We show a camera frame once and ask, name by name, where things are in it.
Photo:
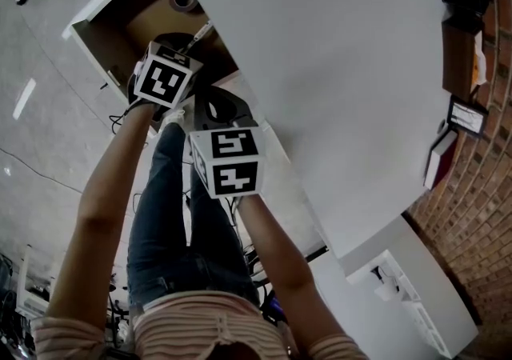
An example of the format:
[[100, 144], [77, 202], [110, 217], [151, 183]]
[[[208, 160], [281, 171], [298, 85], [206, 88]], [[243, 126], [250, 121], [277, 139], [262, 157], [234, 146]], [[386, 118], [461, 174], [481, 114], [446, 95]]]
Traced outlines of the dark red book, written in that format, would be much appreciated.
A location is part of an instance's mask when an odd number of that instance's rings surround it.
[[424, 187], [432, 190], [444, 179], [454, 159], [458, 132], [447, 130], [430, 148], [426, 164]]

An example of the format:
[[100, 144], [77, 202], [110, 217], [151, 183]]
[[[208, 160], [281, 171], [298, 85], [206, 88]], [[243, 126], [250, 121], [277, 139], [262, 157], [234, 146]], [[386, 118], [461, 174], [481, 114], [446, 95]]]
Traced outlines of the brown file box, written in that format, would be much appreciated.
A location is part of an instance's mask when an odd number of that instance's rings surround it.
[[478, 87], [471, 87], [474, 38], [482, 30], [483, 21], [477, 15], [456, 13], [442, 23], [442, 88], [466, 102]]

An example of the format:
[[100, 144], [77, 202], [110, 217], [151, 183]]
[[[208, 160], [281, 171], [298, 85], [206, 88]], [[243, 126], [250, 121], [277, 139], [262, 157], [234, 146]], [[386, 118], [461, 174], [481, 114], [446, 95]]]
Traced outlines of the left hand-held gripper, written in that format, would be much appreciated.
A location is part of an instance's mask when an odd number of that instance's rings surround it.
[[154, 119], [176, 108], [188, 98], [205, 66], [194, 57], [197, 39], [186, 33], [160, 34], [137, 61], [128, 81], [128, 110], [144, 104], [156, 105]]

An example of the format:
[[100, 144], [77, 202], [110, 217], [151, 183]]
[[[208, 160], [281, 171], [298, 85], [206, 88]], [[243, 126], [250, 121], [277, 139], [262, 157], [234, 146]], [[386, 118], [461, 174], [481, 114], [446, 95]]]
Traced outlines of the long white cabinet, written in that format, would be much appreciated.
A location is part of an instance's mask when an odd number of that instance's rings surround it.
[[478, 329], [459, 293], [403, 217], [397, 217], [359, 247], [376, 254], [391, 248], [399, 254], [412, 254], [413, 262], [422, 267], [432, 258], [440, 269], [441, 279], [436, 282], [431, 278], [430, 290], [440, 298], [439, 313], [450, 317], [442, 332], [453, 357], [438, 357], [428, 347], [414, 342], [410, 334], [402, 337], [387, 323], [391, 310], [379, 305], [382, 300], [374, 294], [374, 285], [348, 283], [342, 268], [342, 259], [347, 254], [336, 258], [333, 252], [325, 252], [310, 263], [318, 290], [344, 331], [370, 360], [451, 360], [477, 337]]

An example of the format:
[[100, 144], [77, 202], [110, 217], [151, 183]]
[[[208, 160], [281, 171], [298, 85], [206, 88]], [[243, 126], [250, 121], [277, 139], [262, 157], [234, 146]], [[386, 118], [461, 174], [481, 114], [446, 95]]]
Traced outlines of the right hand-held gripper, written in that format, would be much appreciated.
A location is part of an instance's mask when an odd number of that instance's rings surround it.
[[260, 192], [265, 139], [243, 99], [216, 86], [197, 92], [190, 144], [194, 168], [211, 198]]

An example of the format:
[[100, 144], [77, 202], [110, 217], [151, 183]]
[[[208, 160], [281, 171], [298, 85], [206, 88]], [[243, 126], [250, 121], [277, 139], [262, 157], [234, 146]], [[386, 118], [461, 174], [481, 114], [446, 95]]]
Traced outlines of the white desk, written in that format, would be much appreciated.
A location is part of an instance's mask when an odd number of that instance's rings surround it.
[[348, 254], [424, 191], [447, 112], [441, 0], [199, 0]]

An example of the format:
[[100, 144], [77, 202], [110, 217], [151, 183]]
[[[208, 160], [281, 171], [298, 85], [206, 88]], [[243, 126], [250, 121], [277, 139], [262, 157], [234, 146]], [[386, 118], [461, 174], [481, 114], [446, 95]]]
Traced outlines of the orange and white papers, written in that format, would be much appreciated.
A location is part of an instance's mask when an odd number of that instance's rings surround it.
[[482, 49], [482, 32], [474, 38], [474, 60], [472, 73], [472, 88], [486, 82], [486, 57]]

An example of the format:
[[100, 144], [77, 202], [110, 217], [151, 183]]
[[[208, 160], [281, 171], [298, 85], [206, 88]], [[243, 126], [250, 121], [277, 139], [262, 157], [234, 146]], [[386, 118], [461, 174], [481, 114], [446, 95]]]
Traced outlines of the black and white marker pen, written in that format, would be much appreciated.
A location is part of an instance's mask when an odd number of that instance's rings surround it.
[[193, 36], [192, 40], [186, 45], [184, 50], [182, 51], [184, 54], [188, 53], [190, 49], [205, 35], [207, 35], [213, 28], [213, 23], [209, 20], [197, 33]]

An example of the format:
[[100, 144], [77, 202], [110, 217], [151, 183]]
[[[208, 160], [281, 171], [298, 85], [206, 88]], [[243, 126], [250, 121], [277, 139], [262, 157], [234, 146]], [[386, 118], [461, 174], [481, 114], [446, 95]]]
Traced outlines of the person's blue jeans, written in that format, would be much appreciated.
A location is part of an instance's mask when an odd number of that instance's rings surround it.
[[127, 257], [129, 302], [145, 305], [189, 291], [221, 291], [255, 306], [259, 294], [249, 275], [230, 220], [196, 172], [190, 174], [191, 236], [183, 220], [182, 156], [186, 134], [165, 127], [156, 145], [149, 180], [130, 232]]

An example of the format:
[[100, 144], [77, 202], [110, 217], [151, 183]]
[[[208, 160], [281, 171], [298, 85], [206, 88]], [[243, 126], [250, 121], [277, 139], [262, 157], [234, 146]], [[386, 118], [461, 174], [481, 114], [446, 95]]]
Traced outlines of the person's left forearm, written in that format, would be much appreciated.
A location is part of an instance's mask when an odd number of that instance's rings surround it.
[[152, 104], [130, 110], [90, 176], [46, 316], [105, 327], [111, 271], [153, 115]]

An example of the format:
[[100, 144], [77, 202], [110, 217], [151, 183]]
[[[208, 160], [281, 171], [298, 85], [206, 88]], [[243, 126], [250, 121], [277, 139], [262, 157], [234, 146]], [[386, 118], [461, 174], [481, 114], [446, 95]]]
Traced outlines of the person's right forearm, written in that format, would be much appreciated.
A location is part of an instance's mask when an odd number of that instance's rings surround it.
[[258, 195], [242, 198], [239, 215], [281, 304], [300, 350], [343, 329], [319, 294], [299, 249]]

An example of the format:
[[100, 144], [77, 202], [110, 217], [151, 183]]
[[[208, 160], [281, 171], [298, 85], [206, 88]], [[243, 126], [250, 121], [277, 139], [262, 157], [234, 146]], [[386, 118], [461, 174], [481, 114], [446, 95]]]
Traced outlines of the white drawer with brown inside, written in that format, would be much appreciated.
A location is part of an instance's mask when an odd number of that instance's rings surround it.
[[[181, 13], [170, 0], [105, 0], [71, 32], [106, 83], [128, 98], [130, 76], [152, 40], [166, 33], [195, 36], [208, 21], [199, 4]], [[214, 27], [194, 45], [194, 57], [205, 66], [196, 86], [213, 85], [238, 69]]]

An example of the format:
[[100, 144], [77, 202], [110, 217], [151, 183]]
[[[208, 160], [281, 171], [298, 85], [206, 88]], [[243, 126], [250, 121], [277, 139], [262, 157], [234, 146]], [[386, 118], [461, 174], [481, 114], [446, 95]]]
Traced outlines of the black framed picture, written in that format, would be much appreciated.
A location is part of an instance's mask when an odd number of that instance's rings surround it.
[[452, 95], [447, 115], [447, 123], [455, 129], [465, 131], [474, 137], [481, 137], [486, 128], [488, 111], [478, 105], [464, 102]]

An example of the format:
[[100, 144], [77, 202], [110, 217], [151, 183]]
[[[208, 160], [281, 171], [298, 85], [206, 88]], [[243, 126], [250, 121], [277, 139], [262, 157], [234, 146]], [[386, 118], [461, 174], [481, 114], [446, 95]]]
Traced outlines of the person's striped shirt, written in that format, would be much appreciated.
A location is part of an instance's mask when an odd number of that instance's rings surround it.
[[88, 323], [39, 318], [31, 323], [38, 360], [206, 360], [217, 346], [241, 343], [258, 360], [289, 360], [277, 327], [235, 294], [194, 291], [146, 304], [134, 317], [121, 352], [105, 344], [105, 333]]

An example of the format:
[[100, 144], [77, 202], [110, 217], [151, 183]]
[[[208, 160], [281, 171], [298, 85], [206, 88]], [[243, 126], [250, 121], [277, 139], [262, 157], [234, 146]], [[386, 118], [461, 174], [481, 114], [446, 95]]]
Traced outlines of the person's left white shoe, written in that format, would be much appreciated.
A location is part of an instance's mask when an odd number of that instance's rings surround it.
[[175, 123], [175, 124], [182, 126], [185, 121], [185, 113], [186, 112], [183, 109], [175, 110], [173, 112], [168, 111], [165, 114], [165, 117], [164, 117], [162, 123], [165, 125], [170, 124], [170, 123]]

